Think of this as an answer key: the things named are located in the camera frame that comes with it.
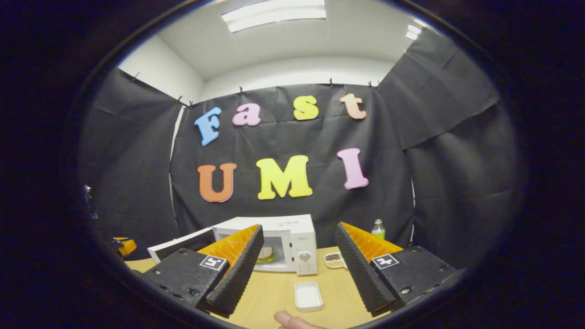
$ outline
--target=pink letter i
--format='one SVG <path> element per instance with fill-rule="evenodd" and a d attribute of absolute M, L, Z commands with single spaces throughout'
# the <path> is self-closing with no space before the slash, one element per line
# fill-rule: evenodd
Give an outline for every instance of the pink letter i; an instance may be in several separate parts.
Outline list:
<path fill-rule="evenodd" d="M 360 152 L 361 150 L 356 148 L 345 149 L 337 152 L 337 156 L 343 161 L 345 175 L 347 176 L 347 181 L 343 186 L 348 190 L 364 187 L 370 182 L 364 177 L 362 168 L 360 167 L 360 162 L 357 159 L 357 155 L 360 154 Z"/>

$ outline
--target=foam letter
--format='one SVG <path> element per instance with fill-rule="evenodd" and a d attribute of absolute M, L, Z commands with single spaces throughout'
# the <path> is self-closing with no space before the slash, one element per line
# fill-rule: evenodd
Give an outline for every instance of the foam letter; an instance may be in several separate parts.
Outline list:
<path fill-rule="evenodd" d="M 215 192 L 211 185 L 215 166 L 206 164 L 197 168 L 199 172 L 199 193 L 201 193 L 201 197 L 209 202 L 224 202 L 233 193 L 233 171 L 236 169 L 236 164 L 224 163 L 219 168 L 223 171 L 223 190 L 221 192 Z"/>
<path fill-rule="evenodd" d="M 292 104 L 296 109 L 293 114 L 297 120 L 315 119 L 319 114 L 319 108 L 314 105 L 317 100 L 313 96 L 299 96 Z"/>
<path fill-rule="evenodd" d="M 291 197 L 306 197 L 313 194 L 313 189 L 309 187 L 307 181 L 306 163 L 309 158 L 306 155 L 295 155 L 288 160 L 284 172 L 280 170 L 274 159 L 261 159 L 256 162 L 260 168 L 260 193 L 258 198 L 261 200 L 274 199 L 276 194 L 272 192 L 271 185 L 274 186 L 278 195 L 283 198 L 287 194 L 288 185 L 291 190 L 288 195 Z"/>
<path fill-rule="evenodd" d="M 341 102 L 345 103 L 345 108 L 347 110 L 347 114 L 354 119 L 361 120 L 366 117 L 367 113 L 365 111 L 361 111 L 358 104 L 362 103 L 361 98 L 357 98 L 354 94 L 347 94 L 339 99 Z"/>
<path fill-rule="evenodd" d="M 356 148 L 345 149 L 337 152 L 337 156 L 343 161 L 345 176 L 347 177 L 347 181 L 343 186 L 348 190 L 364 187 L 370 182 L 362 174 L 362 168 L 357 159 L 357 155 L 360 154 L 360 152 L 360 149 Z"/>
<path fill-rule="evenodd" d="M 255 126 L 260 123 L 260 106 L 255 103 L 240 105 L 237 110 L 240 112 L 233 116 L 233 124 L 238 126 L 249 125 Z"/>
<path fill-rule="evenodd" d="M 195 125 L 199 127 L 199 131 L 201 132 L 201 145 L 205 146 L 219 136 L 219 132 L 214 131 L 213 128 L 219 128 L 219 119 L 216 115 L 220 113 L 221 109 L 214 107 L 211 111 L 195 120 Z"/>

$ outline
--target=microwave knob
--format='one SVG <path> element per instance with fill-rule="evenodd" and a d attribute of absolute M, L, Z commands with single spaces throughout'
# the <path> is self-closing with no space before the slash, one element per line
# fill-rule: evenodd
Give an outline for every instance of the microwave knob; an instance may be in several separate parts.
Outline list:
<path fill-rule="evenodd" d="M 298 254 L 298 257 L 304 261 L 307 261 L 307 259 L 311 258 L 311 254 L 304 251 Z"/>

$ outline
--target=white ceiling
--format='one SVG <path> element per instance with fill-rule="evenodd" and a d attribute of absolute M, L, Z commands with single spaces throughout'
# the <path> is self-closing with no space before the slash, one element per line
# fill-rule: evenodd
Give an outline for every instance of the white ceiling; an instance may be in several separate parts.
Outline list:
<path fill-rule="evenodd" d="M 412 19 L 377 0 L 325 0 L 327 19 L 294 20 L 232 34 L 221 15 L 260 0 L 213 2 L 159 33 L 204 79 L 269 61 L 350 56 L 396 62 Z"/>

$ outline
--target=microwave control panel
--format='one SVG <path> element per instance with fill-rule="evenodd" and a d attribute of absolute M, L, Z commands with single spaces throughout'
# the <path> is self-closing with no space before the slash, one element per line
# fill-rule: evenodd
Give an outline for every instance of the microwave control panel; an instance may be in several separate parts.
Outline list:
<path fill-rule="evenodd" d="M 315 233 L 292 234 L 294 265 L 298 275 L 317 274 Z"/>

